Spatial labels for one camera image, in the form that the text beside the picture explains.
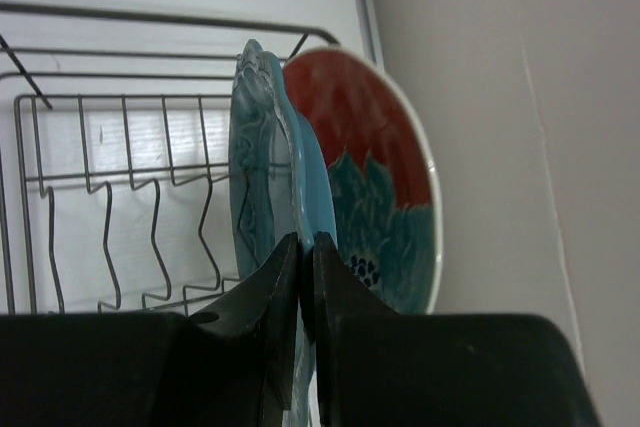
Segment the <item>dark teal scalloped plate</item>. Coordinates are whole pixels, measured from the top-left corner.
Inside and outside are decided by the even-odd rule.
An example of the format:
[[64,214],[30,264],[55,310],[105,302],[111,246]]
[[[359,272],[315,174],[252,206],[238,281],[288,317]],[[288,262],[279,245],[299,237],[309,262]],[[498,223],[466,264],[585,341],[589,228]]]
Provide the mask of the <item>dark teal scalloped plate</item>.
[[328,175],[310,124],[289,100],[279,59],[255,39],[237,58],[229,120],[230,211],[240,279],[280,240],[308,255],[318,231],[336,232]]

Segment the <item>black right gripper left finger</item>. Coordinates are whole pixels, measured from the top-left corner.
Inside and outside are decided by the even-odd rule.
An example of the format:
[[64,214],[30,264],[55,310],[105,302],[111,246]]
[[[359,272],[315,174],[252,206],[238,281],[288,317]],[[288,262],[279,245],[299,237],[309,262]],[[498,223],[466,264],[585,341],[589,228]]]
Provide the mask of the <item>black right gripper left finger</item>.
[[200,311],[6,315],[5,426],[277,426],[292,401],[299,243]]

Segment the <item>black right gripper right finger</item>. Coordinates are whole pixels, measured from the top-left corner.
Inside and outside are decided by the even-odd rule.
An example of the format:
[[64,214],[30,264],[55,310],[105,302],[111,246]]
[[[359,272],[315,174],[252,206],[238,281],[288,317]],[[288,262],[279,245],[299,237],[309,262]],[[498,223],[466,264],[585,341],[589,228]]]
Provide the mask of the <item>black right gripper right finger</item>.
[[527,314],[403,315],[313,249],[320,416],[327,426],[596,426],[571,347]]

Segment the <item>red teal flower plate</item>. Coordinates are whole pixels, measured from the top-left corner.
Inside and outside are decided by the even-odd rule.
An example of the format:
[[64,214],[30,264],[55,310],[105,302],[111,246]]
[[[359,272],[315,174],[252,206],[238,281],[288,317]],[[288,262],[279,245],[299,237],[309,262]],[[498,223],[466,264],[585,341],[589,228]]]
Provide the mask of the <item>red teal flower plate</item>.
[[294,56],[283,75],[322,150],[342,261],[395,311],[432,312],[443,269],[442,194],[406,94],[337,46]]

